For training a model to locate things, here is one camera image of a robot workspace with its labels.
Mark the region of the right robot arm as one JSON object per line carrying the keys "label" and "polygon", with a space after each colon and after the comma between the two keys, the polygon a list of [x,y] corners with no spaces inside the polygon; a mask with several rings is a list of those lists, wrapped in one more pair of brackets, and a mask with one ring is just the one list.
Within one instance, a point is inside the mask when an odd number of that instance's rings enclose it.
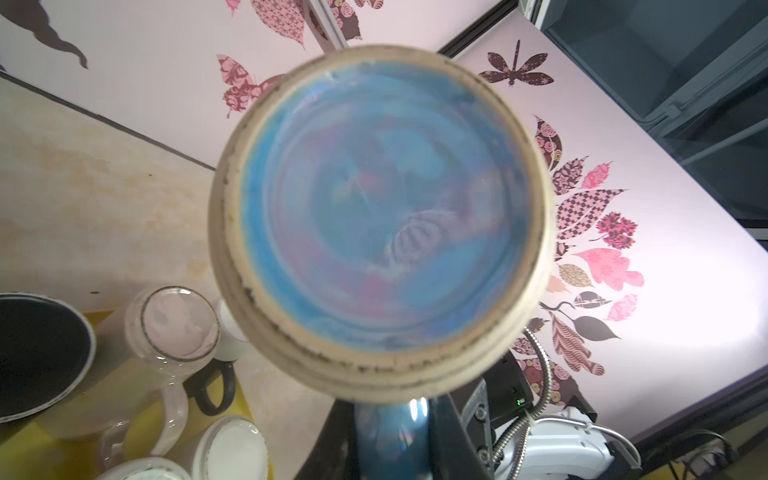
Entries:
{"label": "right robot arm", "polygon": [[642,461],[631,442],[596,424],[588,403],[574,395],[559,412],[526,425],[500,458],[493,444],[534,405],[542,379],[537,359],[508,352],[478,379],[430,403],[430,466],[436,479],[506,479],[521,440],[527,442],[521,479],[637,479]]}

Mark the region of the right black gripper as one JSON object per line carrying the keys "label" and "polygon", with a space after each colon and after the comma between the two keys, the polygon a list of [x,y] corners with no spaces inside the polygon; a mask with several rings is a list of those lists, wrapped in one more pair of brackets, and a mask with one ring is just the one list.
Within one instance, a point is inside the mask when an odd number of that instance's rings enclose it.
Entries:
{"label": "right black gripper", "polygon": [[492,479],[492,434],[483,378],[431,399],[429,459],[434,479]]}

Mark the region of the blue mug yellow inside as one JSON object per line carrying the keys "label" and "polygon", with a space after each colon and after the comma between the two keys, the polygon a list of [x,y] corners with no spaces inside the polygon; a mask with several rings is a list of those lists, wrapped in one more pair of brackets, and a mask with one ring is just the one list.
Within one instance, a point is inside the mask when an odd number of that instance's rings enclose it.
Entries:
{"label": "blue mug yellow inside", "polygon": [[248,340],[337,401],[304,473],[489,477],[451,393],[523,334],[555,224],[522,122],[442,55],[346,48],[264,94],[218,164],[209,246]]}

